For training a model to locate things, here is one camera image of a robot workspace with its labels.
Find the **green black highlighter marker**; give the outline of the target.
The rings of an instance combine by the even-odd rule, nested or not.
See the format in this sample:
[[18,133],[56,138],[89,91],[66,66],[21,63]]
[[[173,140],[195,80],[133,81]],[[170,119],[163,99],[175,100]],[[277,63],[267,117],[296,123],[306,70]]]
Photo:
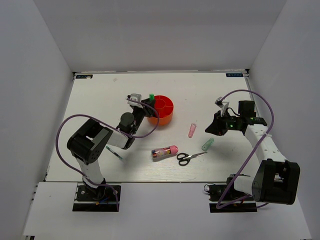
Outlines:
[[149,99],[150,99],[151,101],[155,99],[155,96],[154,96],[153,93],[150,93],[150,94],[149,94]]

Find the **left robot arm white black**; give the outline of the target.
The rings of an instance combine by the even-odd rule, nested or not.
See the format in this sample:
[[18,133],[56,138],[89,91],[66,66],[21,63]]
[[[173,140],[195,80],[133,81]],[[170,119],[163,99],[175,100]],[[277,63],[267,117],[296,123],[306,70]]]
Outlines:
[[98,158],[106,145],[126,150],[131,147],[143,119],[159,117],[155,110],[155,99],[140,99],[139,94],[127,97],[132,112],[125,112],[120,117],[116,128],[107,126],[93,117],[88,120],[69,138],[66,146],[71,155],[76,158],[83,174],[83,182],[88,193],[99,200],[105,196],[106,184]]

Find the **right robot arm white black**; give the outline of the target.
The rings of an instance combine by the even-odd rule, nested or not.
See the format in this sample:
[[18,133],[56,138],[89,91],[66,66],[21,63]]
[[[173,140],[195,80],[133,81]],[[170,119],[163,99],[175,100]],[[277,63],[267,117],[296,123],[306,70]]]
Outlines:
[[252,197],[260,203],[292,205],[296,200],[300,166],[288,161],[277,148],[268,132],[270,126],[255,112],[254,101],[239,101],[235,115],[229,114],[228,101],[218,98],[215,104],[220,110],[214,114],[213,122],[205,132],[216,136],[223,136],[228,131],[242,132],[252,146],[248,159],[256,155],[259,161],[255,176],[242,174],[239,170],[227,178],[216,207],[222,209],[227,206],[222,203],[225,196],[233,199],[231,204]]

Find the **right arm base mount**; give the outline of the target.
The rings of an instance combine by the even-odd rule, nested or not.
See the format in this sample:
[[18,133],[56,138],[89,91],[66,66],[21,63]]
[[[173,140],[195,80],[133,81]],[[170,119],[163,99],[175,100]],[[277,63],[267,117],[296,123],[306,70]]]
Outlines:
[[[229,204],[228,206],[217,209],[217,203],[230,181],[234,178],[234,175],[235,174],[229,175],[225,183],[207,183],[203,186],[204,193],[209,197],[208,200],[210,213],[255,213],[258,211],[256,202],[252,197],[238,200],[232,204]],[[242,198],[246,195],[248,194],[235,190],[234,186],[232,185],[221,201],[220,206],[232,202],[238,198]]]

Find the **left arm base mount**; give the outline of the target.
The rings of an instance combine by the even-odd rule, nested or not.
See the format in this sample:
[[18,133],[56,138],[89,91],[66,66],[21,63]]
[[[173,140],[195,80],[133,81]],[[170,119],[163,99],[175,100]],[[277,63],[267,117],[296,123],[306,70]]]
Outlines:
[[78,184],[75,192],[73,212],[118,212],[116,195],[108,187],[100,190],[98,195],[84,184]]

